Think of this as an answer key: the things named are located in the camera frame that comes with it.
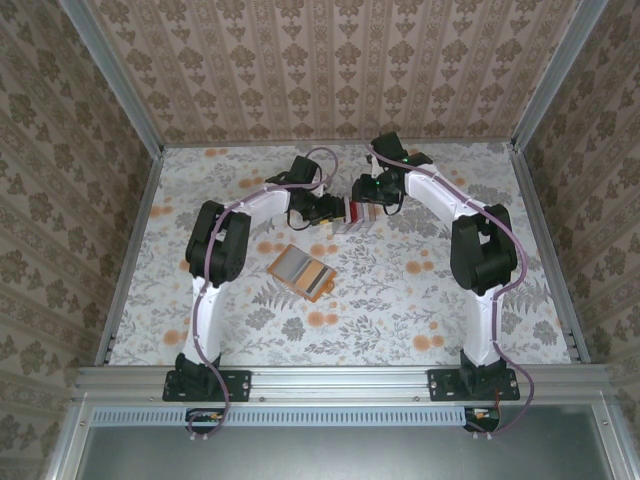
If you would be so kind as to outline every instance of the patterned wallpaper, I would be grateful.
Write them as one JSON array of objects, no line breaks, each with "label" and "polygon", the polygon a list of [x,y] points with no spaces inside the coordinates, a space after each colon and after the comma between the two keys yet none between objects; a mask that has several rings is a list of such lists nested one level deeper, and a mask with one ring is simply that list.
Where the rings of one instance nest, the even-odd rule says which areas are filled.
[{"label": "patterned wallpaper", "polygon": [[90,0],[163,141],[509,137],[578,0]]},{"label": "patterned wallpaper", "polygon": [[0,2],[0,478],[44,468],[149,167],[59,5]]},{"label": "patterned wallpaper", "polygon": [[640,2],[609,2],[525,154],[591,354],[640,440]]}]

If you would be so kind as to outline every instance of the aluminum frame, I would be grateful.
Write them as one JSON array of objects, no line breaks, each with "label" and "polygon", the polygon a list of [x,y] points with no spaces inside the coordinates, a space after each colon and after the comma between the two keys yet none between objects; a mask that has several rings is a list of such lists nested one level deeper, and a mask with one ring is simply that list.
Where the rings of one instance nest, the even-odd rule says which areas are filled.
[{"label": "aluminum frame", "polygon": [[[427,370],[450,368],[446,366],[242,368],[253,372],[251,397],[247,403],[233,404],[234,409],[374,406],[429,408],[491,404],[432,403],[427,386]],[[609,383],[604,365],[530,365],[525,368],[536,385],[534,405],[591,405],[600,426],[600,437],[614,478],[639,478],[637,457],[626,425],[617,410],[615,391]],[[76,477],[95,408],[119,406],[161,410],[185,406],[186,404],[162,401],[167,370],[167,367],[81,369],[47,479]],[[529,386],[520,374],[518,381],[522,399],[509,402],[510,404],[523,404],[529,393]],[[188,406],[214,408],[222,405],[200,402]]]},{"label": "aluminum frame", "polygon": [[524,149],[531,140],[607,3],[608,0],[585,0],[578,5],[567,31],[513,132],[514,144],[518,149]]},{"label": "aluminum frame", "polygon": [[587,343],[582,335],[580,323],[578,322],[578,317],[576,316],[571,297],[569,296],[569,289],[564,281],[562,268],[560,267],[560,262],[553,247],[551,234],[547,228],[547,222],[544,219],[542,207],[536,195],[524,153],[520,149],[512,149],[510,155],[511,164],[513,165],[516,180],[520,187],[520,193],[522,194],[522,201],[529,216],[533,238],[540,252],[540,261],[542,262],[542,267],[549,282],[549,290],[558,311],[558,318],[560,318],[563,325],[571,330],[571,336],[575,342],[579,360],[582,363],[589,363],[591,362],[591,356],[587,350]]},{"label": "aluminum frame", "polygon": [[160,182],[163,164],[164,158],[162,156],[153,160],[151,164],[147,184],[144,189],[144,194],[142,195],[142,200],[140,201],[138,215],[136,216],[136,221],[131,231],[127,253],[124,257],[116,289],[113,292],[113,299],[111,300],[111,306],[107,314],[107,321],[105,322],[102,337],[100,338],[100,345],[98,346],[96,358],[93,363],[96,366],[104,365],[108,361],[108,354],[112,346],[111,343],[115,341],[115,334],[122,320],[122,312],[124,311],[127,295],[129,294],[131,279],[136,269],[140,246],[142,245],[147,221],[149,220],[149,214],[153,206],[153,199],[158,188],[158,183]]},{"label": "aluminum frame", "polygon": [[86,0],[61,0],[60,3],[87,46],[94,62],[100,67],[102,75],[138,132],[149,155],[154,160],[159,158],[162,152],[162,137],[135,87],[129,82],[125,70],[111,50],[109,41],[91,13]]}]

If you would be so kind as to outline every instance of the black mounting bracket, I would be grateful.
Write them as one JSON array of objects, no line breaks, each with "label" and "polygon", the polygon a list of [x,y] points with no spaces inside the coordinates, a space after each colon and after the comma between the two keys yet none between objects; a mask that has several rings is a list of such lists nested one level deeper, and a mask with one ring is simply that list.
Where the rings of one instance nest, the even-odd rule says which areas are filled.
[{"label": "black mounting bracket", "polygon": [[503,359],[476,367],[460,352],[459,368],[427,370],[432,402],[520,400],[516,373]]},{"label": "black mounting bracket", "polygon": [[[220,357],[213,362],[217,368]],[[224,394],[215,374],[203,364],[188,360],[184,353],[176,357],[176,369],[167,373],[162,392],[165,402],[224,402]],[[229,399],[248,402],[251,393],[250,370],[221,370]]]}]

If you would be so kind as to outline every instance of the purple cable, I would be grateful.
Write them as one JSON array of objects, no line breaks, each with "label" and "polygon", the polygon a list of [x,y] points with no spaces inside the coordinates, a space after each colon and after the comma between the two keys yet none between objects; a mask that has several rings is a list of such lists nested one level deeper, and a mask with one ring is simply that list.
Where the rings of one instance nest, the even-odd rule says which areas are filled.
[{"label": "purple cable", "polygon": [[531,402],[533,401],[533,396],[534,396],[534,393],[535,393],[535,384],[534,384],[533,378],[531,378],[531,375],[529,374],[529,372],[527,372],[524,369],[524,367],[522,367],[521,365],[519,365],[515,361],[511,360],[502,351],[502,349],[500,348],[500,345],[498,344],[498,298],[501,295],[504,295],[505,293],[507,293],[508,291],[513,290],[518,285],[520,285],[522,282],[524,282],[524,278],[527,275],[527,270],[529,268],[528,263],[527,263],[527,255],[526,255],[526,253],[524,251],[524,247],[522,246],[520,241],[516,238],[516,236],[514,235],[514,233],[511,231],[511,229],[509,227],[507,227],[504,223],[502,223],[496,217],[491,215],[485,209],[483,209],[482,207],[480,207],[479,205],[474,203],[469,197],[467,197],[466,195],[462,194],[457,189],[453,188],[444,179],[442,179],[439,175],[434,174],[432,172],[429,172],[427,170],[424,170],[424,169],[422,169],[420,167],[414,167],[412,165],[407,165],[406,163],[400,163],[400,162],[396,162],[394,160],[391,160],[389,158],[386,158],[383,155],[380,155],[378,152],[376,152],[373,149],[373,147],[366,142],[366,140],[364,139],[364,135],[363,135],[363,141],[364,141],[365,148],[369,151],[369,153],[371,153],[373,156],[375,156],[378,160],[381,160],[381,161],[383,161],[385,163],[388,163],[390,165],[394,165],[396,167],[405,168],[407,170],[415,170],[417,172],[422,173],[423,175],[426,175],[429,178],[432,178],[434,181],[438,182],[446,190],[448,190],[452,195],[454,195],[458,200],[460,200],[461,202],[463,202],[466,205],[469,205],[469,207],[471,207],[473,210],[475,210],[476,212],[478,212],[481,215],[483,215],[486,219],[488,219],[492,223],[495,223],[498,226],[498,228],[500,228],[500,230],[502,230],[509,237],[509,239],[515,245],[516,250],[518,250],[518,253],[520,254],[520,260],[521,260],[521,264],[522,264],[522,270],[520,271],[520,276],[513,283],[510,283],[509,285],[506,285],[505,287],[501,288],[500,290],[498,290],[493,295],[492,308],[491,308],[491,337],[492,337],[491,339],[492,339],[492,342],[493,342],[493,346],[496,349],[496,352],[498,352],[498,355],[500,355],[500,357],[503,358],[505,362],[507,362],[509,365],[511,365],[516,370],[518,370],[520,373],[522,373],[522,375],[527,379],[527,382],[529,383],[529,396],[527,397],[527,400],[526,400],[524,406],[522,407],[522,410],[520,410],[520,412],[518,413],[516,418],[514,418],[506,426],[504,426],[502,428],[499,428],[499,429],[495,430],[494,432],[491,432],[491,433],[483,432],[483,433],[485,433],[485,435],[489,435],[489,434],[496,435],[496,434],[499,434],[499,433],[504,433],[504,432],[508,431],[509,429],[511,429],[525,415],[525,413],[527,412],[527,410],[531,406]]},{"label": "purple cable", "polygon": [[192,415],[189,418],[189,422],[187,424],[187,430],[189,431],[189,433],[191,433],[192,438],[208,438],[209,436],[213,436],[216,433],[218,433],[220,431],[220,428],[222,427],[222,425],[224,424],[225,420],[227,419],[227,413],[229,412],[229,408],[231,406],[231,402],[229,401],[229,389],[227,388],[226,384],[224,383],[224,379],[222,378],[222,375],[220,374],[220,372],[218,371],[218,369],[216,368],[216,366],[211,363],[209,361],[209,359],[205,356],[204,352],[202,351],[202,347],[200,347],[200,342],[199,340],[199,335],[198,335],[198,308],[200,307],[200,302],[202,301],[202,298],[204,298],[204,294],[207,290],[207,288],[209,287],[209,284],[211,283],[209,281],[209,265],[211,262],[211,255],[213,253],[213,245],[215,243],[216,240],[216,236],[218,235],[218,232],[220,231],[220,227],[222,225],[222,222],[224,221],[224,219],[227,217],[227,215],[229,215],[229,213],[231,213],[231,211],[235,208],[238,208],[239,206],[241,206],[243,203],[248,202],[250,200],[253,200],[254,198],[259,197],[260,195],[265,194],[266,192],[274,192],[277,190],[287,190],[288,188],[305,188],[308,190],[312,190],[320,185],[326,185],[328,183],[331,182],[331,180],[333,179],[333,177],[336,175],[336,173],[338,172],[338,155],[336,155],[336,153],[331,150],[330,148],[327,147],[315,147],[312,148],[311,150],[309,150],[307,152],[306,157],[308,158],[309,155],[311,155],[314,152],[317,151],[325,151],[328,152],[329,154],[331,154],[331,156],[333,157],[333,161],[335,163],[335,166],[333,168],[333,171],[331,172],[331,174],[329,174],[326,178],[324,179],[320,179],[318,182],[315,183],[303,183],[303,184],[289,184],[289,185],[273,185],[271,187],[266,187],[263,188],[262,190],[258,190],[257,192],[253,192],[251,194],[249,194],[248,196],[246,196],[245,198],[243,198],[242,200],[239,200],[237,202],[234,202],[233,204],[231,204],[230,206],[226,207],[224,209],[224,211],[220,214],[220,217],[218,217],[218,220],[216,221],[213,230],[211,232],[211,238],[209,240],[209,244],[207,245],[207,253],[204,257],[204,284],[202,285],[202,288],[200,289],[200,293],[198,294],[198,296],[196,297],[196,302],[193,306],[193,344],[194,347],[196,349],[196,352],[198,353],[198,356],[200,357],[200,359],[202,360],[202,362],[209,368],[209,370],[211,370],[213,372],[213,374],[216,376],[216,379],[218,380],[218,383],[220,383],[220,387],[222,388],[222,393],[224,394],[224,411],[222,413],[222,418],[220,419],[220,421],[218,422],[218,425],[216,425],[210,432],[206,433],[206,434],[197,434],[196,432],[193,431],[193,421],[196,418],[202,417],[204,415],[210,415],[211,412],[201,412],[195,415]]}]

